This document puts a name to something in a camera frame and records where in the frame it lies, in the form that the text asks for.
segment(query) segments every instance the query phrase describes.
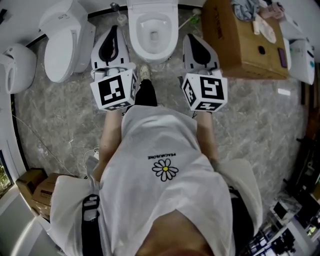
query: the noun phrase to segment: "flower logo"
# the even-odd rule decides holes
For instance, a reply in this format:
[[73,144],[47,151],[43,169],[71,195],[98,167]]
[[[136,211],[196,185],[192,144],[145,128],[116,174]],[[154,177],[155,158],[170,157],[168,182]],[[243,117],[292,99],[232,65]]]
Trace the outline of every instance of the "flower logo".
[[179,171],[177,168],[170,166],[171,161],[167,158],[165,161],[162,159],[159,162],[154,163],[152,171],[156,172],[156,176],[161,176],[161,180],[165,182],[166,180],[172,180],[176,176],[176,173]]

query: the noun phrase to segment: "sneaker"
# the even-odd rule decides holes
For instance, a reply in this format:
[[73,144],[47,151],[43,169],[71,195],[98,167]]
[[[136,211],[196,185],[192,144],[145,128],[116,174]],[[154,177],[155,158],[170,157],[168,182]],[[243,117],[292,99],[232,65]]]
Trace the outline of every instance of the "sneaker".
[[140,69],[140,80],[151,80],[150,69],[147,65],[143,65]]

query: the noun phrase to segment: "white toilet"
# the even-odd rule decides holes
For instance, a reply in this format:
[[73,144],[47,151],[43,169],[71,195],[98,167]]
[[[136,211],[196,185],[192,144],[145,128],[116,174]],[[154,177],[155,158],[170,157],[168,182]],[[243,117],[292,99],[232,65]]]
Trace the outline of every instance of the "white toilet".
[[130,40],[148,63],[162,63],[174,52],[179,35],[178,0],[127,0]]
[[14,44],[0,54],[0,64],[5,69],[5,90],[17,94],[31,86],[37,65],[37,56],[22,44]]
[[62,0],[42,16],[39,28],[49,41],[45,48],[44,68],[49,79],[61,83],[73,72],[85,71],[94,47],[96,27],[76,0]]

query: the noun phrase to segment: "toilet lid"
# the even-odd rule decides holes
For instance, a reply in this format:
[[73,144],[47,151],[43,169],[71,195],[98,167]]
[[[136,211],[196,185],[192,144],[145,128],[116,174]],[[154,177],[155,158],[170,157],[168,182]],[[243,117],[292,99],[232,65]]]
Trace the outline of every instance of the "toilet lid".
[[45,48],[44,67],[51,81],[59,82],[70,71],[75,43],[75,35],[67,28],[49,39]]
[[129,7],[133,5],[142,5],[142,4],[159,4],[159,3],[171,3],[174,5],[178,4],[178,0],[126,0],[126,4]]

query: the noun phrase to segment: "marble floor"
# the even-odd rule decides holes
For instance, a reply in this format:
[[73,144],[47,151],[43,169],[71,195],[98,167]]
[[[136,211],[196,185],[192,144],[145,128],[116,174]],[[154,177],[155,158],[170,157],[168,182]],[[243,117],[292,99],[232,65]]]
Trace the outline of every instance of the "marble floor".
[[[179,10],[180,22],[191,15],[189,10]],[[100,15],[89,21],[97,27],[97,40],[117,24],[117,15]],[[143,61],[132,49],[128,26],[123,32],[131,61],[139,67]],[[151,69],[158,102],[191,116],[177,78],[184,75],[182,41],[187,33],[201,36],[201,24],[183,27],[172,57]],[[73,74],[60,84],[48,79],[44,68],[47,41],[43,39],[31,47],[38,57],[35,79],[28,90],[15,95],[16,114],[71,173],[83,177],[84,154],[99,145],[105,112],[98,110],[92,95],[91,65],[84,73]],[[289,90],[290,96],[278,94],[278,89]],[[292,78],[229,79],[228,104],[212,115],[221,161],[244,158],[251,163],[264,211],[281,190],[283,178],[290,176],[299,148],[295,139],[305,133],[308,113],[300,105],[300,91],[300,83]],[[67,173],[20,122],[18,130],[30,167],[44,168],[47,173]]]

